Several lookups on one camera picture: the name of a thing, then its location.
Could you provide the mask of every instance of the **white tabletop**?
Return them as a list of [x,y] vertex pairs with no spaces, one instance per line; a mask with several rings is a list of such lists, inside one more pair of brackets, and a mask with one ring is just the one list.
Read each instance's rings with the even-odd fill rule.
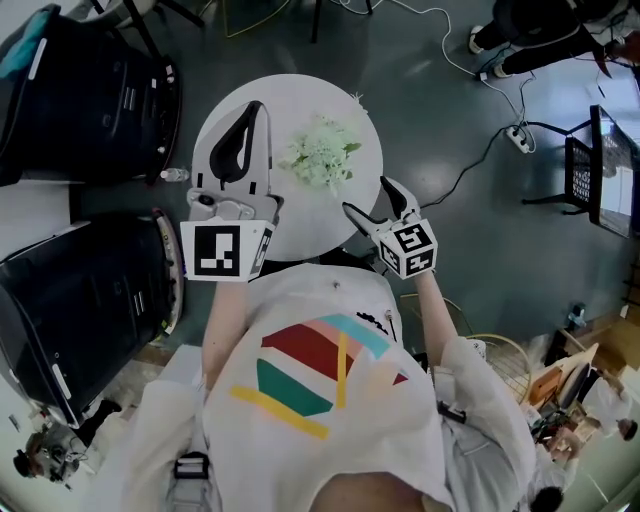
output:
[[[369,213],[380,190],[382,148],[369,116],[349,94],[329,82],[305,75],[274,75],[245,84],[222,100],[202,125],[198,142],[225,114],[252,100],[262,102],[269,112],[271,193],[284,198],[267,259],[308,259],[338,247],[356,232],[342,211],[343,201]],[[307,126],[314,113],[353,127],[362,144],[351,153],[353,178],[339,187],[337,197],[328,188],[299,183],[294,174],[278,166],[293,133]]]

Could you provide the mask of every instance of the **desk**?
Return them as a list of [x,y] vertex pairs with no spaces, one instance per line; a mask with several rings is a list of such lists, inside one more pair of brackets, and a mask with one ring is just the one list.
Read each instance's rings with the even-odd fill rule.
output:
[[[273,146],[271,193],[284,198],[268,259],[306,260],[335,249],[356,232],[342,203],[353,203],[369,213],[380,190],[382,148],[371,119],[352,96],[329,82],[305,75],[274,75],[245,84],[223,99],[202,125],[196,147],[216,122],[252,100],[262,102],[269,112]],[[278,166],[293,134],[308,125],[314,113],[353,126],[362,144],[351,154],[353,178],[339,187],[337,197],[328,188],[302,185],[293,173]],[[198,172],[192,169],[193,186],[197,185]]]
[[[524,204],[568,203],[579,209],[565,215],[589,213],[589,220],[618,235],[633,232],[635,171],[640,168],[638,146],[599,105],[590,108],[589,121],[571,130],[546,123],[531,122],[560,133],[565,139],[564,193]],[[591,127],[591,147],[573,134]]]

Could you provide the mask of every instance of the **person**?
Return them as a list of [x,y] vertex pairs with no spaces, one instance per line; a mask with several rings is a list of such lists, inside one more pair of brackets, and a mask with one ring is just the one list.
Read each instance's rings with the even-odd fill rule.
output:
[[217,283],[202,386],[147,385],[86,509],[174,510],[167,468],[200,430],[203,510],[511,512],[535,465],[526,422],[433,273],[414,279],[435,383],[373,271],[333,258]]
[[608,371],[591,367],[577,400],[605,437],[615,432],[625,441],[635,437],[638,423],[628,417],[633,403],[631,395],[624,384]]
[[[493,74],[497,78],[508,78],[586,53],[593,53],[593,58],[587,58],[598,62],[600,69],[608,76],[607,58],[640,62],[640,32],[635,30],[640,29],[640,14],[635,5],[627,0],[578,4],[580,7],[575,12],[582,23],[575,33],[549,44],[521,49],[496,62]],[[527,12],[523,28],[527,27],[526,23],[535,29],[542,26],[545,20],[555,21],[550,12],[541,9],[537,3]],[[471,29],[468,46],[472,53],[479,54],[507,42],[498,25],[492,21],[484,27],[477,25]]]
[[564,493],[574,482],[582,442],[567,428],[549,443],[536,444],[536,467],[518,512],[554,512],[560,508]]
[[25,478],[41,476],[54,482],[66,481],[79,466],[78,457],[67,460],[69,452],[75,454],[74,442],[80,440],[84,448],[88,448],[107,417],[121,410],[117,403],[102,400],[96,413],[77,429],[59,423],[44,427],[29,437],[24,452],[18,450],[13,458],[16,471]]

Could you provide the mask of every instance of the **white cable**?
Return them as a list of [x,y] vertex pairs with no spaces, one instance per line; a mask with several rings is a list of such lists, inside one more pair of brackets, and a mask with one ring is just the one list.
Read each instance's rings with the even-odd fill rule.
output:
[[[360,12],[360,11],[354,11],[353,9],[351,9],[350,7],[348,7],[348,4],[351,3],[351,0],[330,0],[332,3],[340,5],[342,7],[344,7],[347,11],[352,12],[354,14],[369,14],[368,12]],[[441,13],[443,13],[446,17],[447,17],[447,33],[444,35],[444,37],[442,38],[442,42],[440,43],[440,48],[442,50],[442,55],[444,55],[444,58],[447,60],[447,62],[449,64],[451,64],[453,67],[458,68],[460,71],[463,71],[464,73],[471,75],[473,77],[476,76],[475,73],[473,73],[472,71],[469,71],[468,69],[463,68],[462,66],[459,66],[458,64],[456,64],[455,62],[453,62],[449,56],[447,55],[447,50],[445,49],[445,43],[447,41],[447,37],[449,37],[449,34],[451,34],[451,18],[449,17],[449,13],[447,11],[445,11],[443,8],[441,7],[430,7],[428,9],[425,9],[424,11],[418,11],[417,9],[414,9],[413,7],[411,7],[410,5],[407,5],[405,3],[400,2],[399,0],[389,0],[390,2],[399,5],[400,7],[404,7],[405,9],[407,9],[408,11],[411,11],[414,14],[427,14],[429,12],[432,11],[439,11]],[[373,5],[371,7],[371,9],[375,9],[376,7],[378,7],[382,2],[384,2],[384,0],[378,0],[378,2]],[[516,115],[516,118],[518,119],[518,124],[520,125],[520,129],[523,130],[525,133],[529,134],[529,137],[531,138],[531,142],[533,144],[533,147],[531,149],[531,151],[529,151],[529,153],[533,153],[536,150],[536,140],[533,137],[533,133],[531,133],[531,130],[529,130],[528,128],[525,128],[524,125],[526,125],[526,121],[524,119],[524,104],[522,105],[522,110],[518,110],[515,105],[513,104],[513,102],[511,101],[511,98],[509,98],[509,96],[507,95],[506,92],[504,92],[502,89],[498,89],[497,87],[494,87],[493,85],[487,83],[486,80],[481,80],[481,82],[486,85],[489,89],[493,89],[494,91],[498,91],[500,94],[502,94],[506,100],[509,102],[509,106],[511,107],[511,110],[513,110],[513,113]]]

